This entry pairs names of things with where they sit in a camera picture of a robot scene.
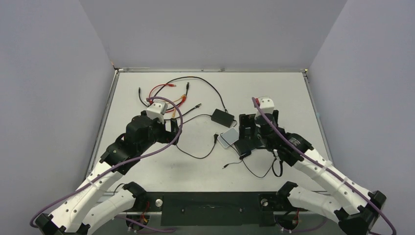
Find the black cable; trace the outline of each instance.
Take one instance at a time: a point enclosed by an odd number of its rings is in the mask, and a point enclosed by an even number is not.
[[[222,99],[222,96],[220,95],[220,93],[219,93],[219,91],[212,85],[212,84],[210,84],[208,81],[206,81],[206,80],[204,80],[203,78],[201,78],[201,77],[196,77],[196,76],[185,76],[185,77],[178,77],[178,78],[175,78],[175,79],[172,79],[172,80],[170,80],[170,81],[168,81],[166,84],[169,84],[169,83],[171,83],[171,82],[173,82],[173,81],[176,81],[176,80],[179,80],[179,79],[183,79],[183,78],[197,78],[197,79],[200,79],[200,80],[202,80],[202,81],[204,81],[204,82],[206,82],[207,84],[209,84],[209,86],[211,86],[215,91],[216,91],[216,93],[219,95],[219,98],[220,98],[220,100],[221,100],[221,103],[222,103],[222,106],[223,106],[223,109],[225,110],[225,112],[227,113],[228,112],[228,110],[226,109],[226,107],[225,107],[225,104],[223,103],[223,99]],[[164,85],[164,86],[162,86],[155,94],[154,94],[154,96],[157,96],[157,94],[165,87],[166,85]]]
[[[184,152],[183,150],[181,150],[177,145],[176,145],[176,148],[178,149],[178,150],[180,150],[182,153],[184,153],[184,154],[187,154],[187,155],[189,155],[189,156],[191,156],[191,157],[193,157],[193,158],[196,158],[196,159],[205,159],[205,158],[207,158],[211,153],[212,153],[212,151],[213,151],[213,149],[215,148],[215,145],[216,145],[216,142],[217,142],[217,140],[218,140],[218,134],[214,134],[213,135],[213,138],[214,138],[214,141],[213,141],[213,146],[212,146],[212,149],[209,151],[209,153],[208,154],[206,154],[204,157],[201,157],[201,158],[199,158],[199,157],[195,157],[195,156],[193,156],[193,155],[191,155],[190,153],[186,153],[186,152]]]
[[[282,163],[283,163],[283,161],[279,161],[279,175],[277,175],[276,173],[275,173],[275,170],[274,170],[274,163],[275,163],[275,161],[276,161],[277,159],[275,158],[274,159],[274,162],[273,162],[273,165],[272,165],[272,170],[273,170],[273,173],[274,173],[274,175],[276,176],[276,177],[281,177],[282,176],[282,170],[283,170],[283,167],[282,167]]]
[[[192,121],[193,119],[198,118],[198,117],[201,117],[201,116],[209,116],[209,117],[211,117],[212,115],[210,115],[210,114],[199,114],[199,115],[196,115],[196,116],[192,117],[191,119],[189,119],[189,120],[187,120],[187,121],[183,122],[183,125],[184,125],[185,123],[187,123],[187,122],[189,122],[189,121]],[[190,153],[187,153],[187,152],[185,152],[185,151],[181,150],[181,149],[180,149],[177,145],[176,145],[176,147],[177,147],[177,149],[178,149],[178,150],[180,150],[182,153],[187,154],[187,155],[189,155],[189,156],[191,156],[191,157],[193,157],[193,158],[196,158],[196,159],[204,159],[204,158],[207,158],[207,157],[208,157],[208,156],[212,153],[213,149],[215,148],[216,142],[217,142],[217,140],[218,140],[218,136],[219,136],[218,134],[214,134],[214,135],[213,135],[214,140],[213,140],[213,147],[212,147],[212,149],[210,150],[210,152],[209,152],[206,156],[201,157],[201,158],[199,158],[199,157],[195,157],[195,156],[191,155]]]
[[[238,151],[232,146],[232,145],[230,145],[227,141],[226,141],[226,139],[225,138],[223,138],[222,137],[222,139],[229,145],[229,147],[231,147],[232,149],[234,149],[235,150],[235,152],[239,155],[239,153],[238,153]],[[245,165],[245,167],[248,169],[248,171],[252,174],[252,175],[254,175],[256,178],[260,178],[260,179],[262,179],[262,178],[264,178],[265,176],[267,176],[268,175],[268,172],[270,172],[270,170],[271,170],[271,168],[273,167],[273,165],[274,165],[274,162],[275,162],[275,160],[276,159],[274,159],[273,160],[273,162],[272,162],[272,164],[271,164],[271,166],[270,166],[270,168],[267,170],[267,172],[265,172],[265,174],[263,175],[263,176],[257,176],[257,175],[255,175],[255,173],[253,173],[252,171],[251,171],[251,169],[249,169],[249,167],[246,165],[246,163],[244,162],[244,160],[242,159],[241,160],[241,162],[243,162],[243,164]],[[238,163],[228,163],[228,164],[226,164],[226,165],[224,165],[223,166],[223,168],[226,168],[227,166],[229,166],[229,165],[231,165],[231,164],[239,164],[239,163],[241,163],[241,162],[238,162]]]
[[[115,195],[115,193],[116,193],[116,190],[121,186],[121,185],[124,185],[125,183],[121,183],[121,184],[119,184],[115,189],[114,189],[114,195]]]
[[[184,114],[182,114],[182,116],[185,116],[185,115],[187,115],[187,114],[189,114],[190,112],[192,112],[193,110],[195,110],[195,109],[197,109],[197,108],[199,108],[200,106],[201,106],[202,104],[198,104],[198,105],[196,105],[195,107],[193,107],[193,108],[191,108],[190,110],[188,110],[187,112],[185,112]],[[172,119],[178,119],[179,117],[174,117],[174,118],[170,118],[170,119],[165,119],[166,121],[171,121]]]
[[[257,175],[255,175],[249,168],[248,168],[248,166],[246,165],[246,163],[245,163],[245,161],[242,159],[242,163],[246,166],[246,168],[248,169],[248,171],[252,174],[252,175],[254,175],[256,178],[260,178],[260,179],[262,179],[262,178],[264,178],[265,176],[267,176],[268,175],[268,172],[270,172],[270,170],[271,170],[271,168],[272,168],[272,166],[274,165],[274,161],[273,161],[273,163],[271,164],[271,166],[270,166],[270,168],[267,170],[267,172],[265,172],[265,174],[263,175],[263,176],[257,176]]]
[[[187,85],[186,85],[186,93],[185,93],[185,95],[186,95],[186,97],[187,97],[187,93],[189,92],[189,83],[187,83]],[[139,87],[138,88],[138,99],[140,100],[140,102],[145,106],[145,107],[150,107],[150,104],[146,104],[146,103],[144,103],[144,101],[141,99],[141,88]],[[183,103],[184,101],[183,101],[183,99],[177,104],[177,106],[179,106],[179,105],[181,105],[182,103]],[[171,107],[171,108],[168,108],[166,111],[170,111],[170,110],[172,110],[172,109],[174,109],[174,107]]]
[[[187,122],[192,121],[193,119],[198,118],[198,117],[200,117],[200,116],[208,116],[208,117],[212,117],[212,115],[210,115],[210,114],[199,114],[199,115],[196,115],[196,116],[192,117],[191,119],[189,119],[189,120],[187,120],[187,121],[183,122],[183,124],[186,124]]]
[[[140,100],[140,102],[145,106],[145,107],[148,107],[149,105],[148,104],[145,104],[144,103],[144,101],[142,101],[142,99],[141,99],[141,88],[139,87],[138,88],[138,99]]]

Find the cable tie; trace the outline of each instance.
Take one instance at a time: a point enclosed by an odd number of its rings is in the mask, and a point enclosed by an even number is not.
[[[92,185],[94,188],[96,188],[97,190],[101,191],[101,192],[105,192],[102,189],[100,189],[95,183],[93,183],[90,179],[86,178],[86,180],[88,181],[88,183],[90,185]]]
[[[339,192],[339,189],[345,184],[345,182],[348,180],[349,178],[347,176],[345,176],[345,178],[343,179],[343,181],[339,184],[339,186],[337,186],[336,188],[336,192]]]
[[[273,149],[273,153],[274,153],[274,156],[276,157],[276,159],[278,160],[278,161],[281,161],[281,159],[279,158],[279,156],[278,156],[278,153],[277,153],[277,150],[276,149]]]
[[[90,183],[90,185],[92,185],[94,188],[96,188],[97,190],[100,190],[100,189],[98,188],[98,186],[97,186],[95,183],[93,183],[90,179],[86,178],[86,180],[87,180],[87,181],[88,181],[88,183]]]
[[[317,174],[315,174],[313,177],[311,177],[311,179],[315,179],[317,177],[320,177],[326,170],[328,167],[331,167],[333,163],[331,161],[325,161],[324,166],[321,168],[321,170],[319,170],[319,172],[317,172]]]

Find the gray rectangular device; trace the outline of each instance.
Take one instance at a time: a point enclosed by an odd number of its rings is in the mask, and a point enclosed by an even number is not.
[[[224,147],[227,148],[229,145],[235,143],[239,139],[239,133],[235,128],[231,128],[225,133],[222,133],[218,137],[219,143]]]

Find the screw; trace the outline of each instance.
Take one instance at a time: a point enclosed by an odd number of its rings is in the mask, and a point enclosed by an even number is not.
[[[163,201],[161,199],[156,200],[156,207],[161,207],[163,205]]]
[[[262,200],[261,200],[261,205],[262,205],[262,206],[264,206],[264,207],[266,207],[266,206],[268,205],[268,200],[267,200],[267,199],[265,199],[265,198],[264,198],[264,199],[262,199]]]

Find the cable connector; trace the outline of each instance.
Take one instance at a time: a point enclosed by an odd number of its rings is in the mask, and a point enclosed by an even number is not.
[[[219,135],[218,134],[214,134],[213,135],[213,144],[216,144],[216,142],[218,141],[218,137],[219,137]]]

